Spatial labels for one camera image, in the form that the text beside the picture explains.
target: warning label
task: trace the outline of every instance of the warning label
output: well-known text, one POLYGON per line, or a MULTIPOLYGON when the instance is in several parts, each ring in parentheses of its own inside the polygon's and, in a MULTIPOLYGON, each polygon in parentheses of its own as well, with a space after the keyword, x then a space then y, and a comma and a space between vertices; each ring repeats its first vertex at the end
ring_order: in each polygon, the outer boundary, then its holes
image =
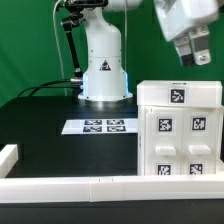
POLYGON ((100 71, 111 71, 111 68, 106 60, 104 61, 103 65, 101 66, 100 71))

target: black cable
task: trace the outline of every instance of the black cable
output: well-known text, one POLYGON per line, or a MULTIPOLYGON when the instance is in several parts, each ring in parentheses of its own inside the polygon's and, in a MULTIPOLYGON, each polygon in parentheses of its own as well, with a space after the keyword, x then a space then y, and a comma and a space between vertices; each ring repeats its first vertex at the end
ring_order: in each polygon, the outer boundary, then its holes
POLYGON ((79 87, 79 85, 75 86, 75 85, 71 85, 71 86, 35 86, 35 87, 30 87, 30 88, 27 88, 27 89, 24 89, 22 92, 20 92, 18 94, 17 97, 20 97, 23 93, 31 90, 31 89, 38 89, 37 91, 39 91, 40 89, 63 89, 63 88, 66 88, 66 89, 71 89, 73 87, 79 87))
POLYGON ((62 79, 62 80, 56 80, 56 81, 52 81, 52 82, 44 83, 44 84, 40 85, 39 87, 36 87, 36 88, 29 94, 29 96, 33 96, 37 91, 40 90, 41 87, 44 87, 44 86, 50 86, 50 85, 55 85, 55 84, 59 84, 59 83, 65 83, 65 82, 71 82, 71 81, 70 81, 70 79, 62 79))

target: black sticker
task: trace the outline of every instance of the black sticker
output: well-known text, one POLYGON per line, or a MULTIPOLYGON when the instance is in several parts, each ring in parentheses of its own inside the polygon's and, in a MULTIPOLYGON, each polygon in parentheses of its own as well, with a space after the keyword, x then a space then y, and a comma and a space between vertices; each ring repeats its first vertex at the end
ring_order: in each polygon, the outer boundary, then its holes
POLYGON ((124 120, 107 120, 107 125, 124 125, 124 120))
POLYGON ((185 103, 185 89, 171 89, 171 103, 185 103))
POLYGON ((102 120, 86 120, 85 125, 102 125, 102 120))
POLYGON ((172 132, 173 119, 159 119, 159 132, 172 132))
POLYGON ((158 165, 157 175, 171 175, 171 165, 158 165))
POLYGON ((104 61, 103 65, 101 66, 100 71, 111 71, 111 68, 106 60, 104 61))
POLYGON ((107 132, 126 132, 125 126, 107 126, 107 132))
POLYGON ((190 175, 202 175, 203 164, 190 164, 190 175))
POLYGON ((102 132, 102 127, 84 127, 83 128, 84 133, 99 133, 102 132))
POLYGON ((194 117, 192 119, 192 131, 205 131, 206 123, 206 117, 194 117))

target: white box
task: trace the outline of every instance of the white box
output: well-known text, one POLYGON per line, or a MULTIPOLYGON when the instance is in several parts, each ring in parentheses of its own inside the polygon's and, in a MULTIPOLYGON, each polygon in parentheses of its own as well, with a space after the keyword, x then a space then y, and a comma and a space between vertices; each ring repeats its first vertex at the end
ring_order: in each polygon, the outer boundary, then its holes
POLYGON ((223 108, 183 109, 181 174, 215 174, 223 108))
POLYGON ((139 134, 139 174, 180 174, 182 109, 145 107, 144 112, 145 122, 140 124, 139 134))
POLYGON ((215 174, 223 107, 139 106, 138 175, 215 174))
POLYGON ((147 106, 222 106, 222 85, 218 81, 143 81, 137 87, 137 104, 147 106))

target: cable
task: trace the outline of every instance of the cable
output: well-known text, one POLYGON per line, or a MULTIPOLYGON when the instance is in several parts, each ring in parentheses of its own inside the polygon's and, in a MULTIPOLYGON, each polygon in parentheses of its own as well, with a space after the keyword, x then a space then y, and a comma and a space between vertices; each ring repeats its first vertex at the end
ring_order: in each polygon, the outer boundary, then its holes
MULTIPOLYGON (((62 79, 65 79, 64 63, 63 63, 63 59, 62 59, 61 46, 60 46, 60 42, 59 42, 59 38, 58 38, 58 29, 57 29, 57 23, 56 23, 56 10, 61 1, 62 0, 58 0, 55 3, 54 10, 53 10, 53 24, 54 24, 54 34, 55 34, 55 40, 56 40, 56 45, 57 45, 57 51, 58 51, 60 67, 61 67, 61 76, 62 76, 62 79)), ((65 89, 65 96, 67 96, 67 95, 68 95, 67 89, 65 89)))
POLYGON ((44 83, 42 85, 40 85, 38 88, 34 89, 30 94, 29 97, 33 96, 37 91, 39 91, 39 89, 41 89, 41 87, 43 86, 50 86, 50 85, 55 85, 55 84, 59 84, 59 83, 67 83, 67 82, 71 82, 69 79, 63 79, 63 80, 57 80, 57 81, 52 81, 52 82, 47 82, 44 83))
POLYGON ((27 88, 27 89, 24 89, 22 92, 20 92, 19 94, 18 94, 18 96, 17 96, 17 98, 19 98, 19 97, 21 97, 21 95, 23 95, 23 93, 25 93, 25 92, 27 92, 27 91, 29 91, 29 90, 31 90, 31 89, 37 89, 37 88, 39 88, 38 90, 40 90, 40 89, 71 89, 72 87, 76 87, 75 85, 71 85, 71 86, 35 86, 35 87, 30 87, 30 88, 27 88))
POLYGON ((127 0, 125 0, 125 46, 124 46, 124 69, 127 72, 127 39, 128 39, 128 13, 127 13, 127 0))

